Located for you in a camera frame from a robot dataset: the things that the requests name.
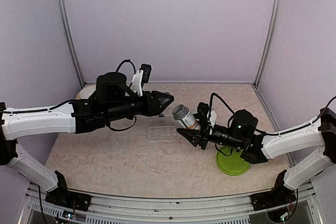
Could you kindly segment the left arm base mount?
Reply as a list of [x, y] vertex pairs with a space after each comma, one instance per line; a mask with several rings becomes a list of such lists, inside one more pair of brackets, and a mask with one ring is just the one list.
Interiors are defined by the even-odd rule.
[[46, 202], [57, 206], [80, 210], [87, 212], [92, 197], [88, 194], [70, 191], [67, 188], [57, 187], [55, 190], [48, 192], [45, 198]]

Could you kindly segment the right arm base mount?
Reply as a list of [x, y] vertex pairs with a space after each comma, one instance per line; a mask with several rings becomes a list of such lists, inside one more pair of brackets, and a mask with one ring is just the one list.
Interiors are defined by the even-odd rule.
[[278, 207], [297, 200], [294, 190], [290, 190], [283, 184], [274, 185], [270, 191], [255, 193], [250, 196], [254, 211]]

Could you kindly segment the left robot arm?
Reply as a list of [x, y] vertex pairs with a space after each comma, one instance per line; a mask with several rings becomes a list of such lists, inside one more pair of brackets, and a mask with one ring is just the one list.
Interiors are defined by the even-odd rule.
[[158, 116], [174, 101], [169, 93], [143, 91], [148, 83], [151, 66], [142, 64], [134, 72], [130, 85], [119, 70], [100, 75], [94, 92], [87, 99], [71, 99], [54, 106], [33, 109], [7, 108], [1, 103], [1, 165], [16, 170], [39, 185], [66, 206], [73, 201], [64, 176], [38, 162], [18, 143], [18, 138], [48, 133], [93, 132], [111, 122], [136, 116]]

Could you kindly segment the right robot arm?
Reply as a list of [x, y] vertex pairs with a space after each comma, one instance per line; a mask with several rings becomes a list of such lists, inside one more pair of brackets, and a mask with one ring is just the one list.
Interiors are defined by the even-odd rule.
[[178, 128], [176, 131], [201, 149], [209, 142], [237, 149], [241, 158], [250, 164], [266, 163], [283, 154], [315, 148], [297, 165], [277, 176], [268, 194], [273, 205], [281, 204], [289, 192], [335, 164], [335, 112], [328, 106], [310, 121], [276, 133], [258, 130], [258, 119], [245, 109], [233, 111], [228, 126], [217, 125], [212, 110], [212, 103], [199, 103], [194, 117], [200, 128]]

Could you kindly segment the clear plastic pill organizer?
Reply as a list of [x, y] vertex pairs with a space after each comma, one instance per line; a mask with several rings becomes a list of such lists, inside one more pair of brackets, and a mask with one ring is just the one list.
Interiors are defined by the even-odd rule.
[[147, 138], [149, 140], [172, 140], [176, 138], [174, 126], [152, 126], [148, 127]]

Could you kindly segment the orange label pill bottle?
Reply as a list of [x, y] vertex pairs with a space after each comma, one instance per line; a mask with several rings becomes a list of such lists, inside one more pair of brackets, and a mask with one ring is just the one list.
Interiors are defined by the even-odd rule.
[[172, 109], [173, 119], [184, 129], [194, 130], [196, 127], [196, 118], [189, 108], [179, 104]]

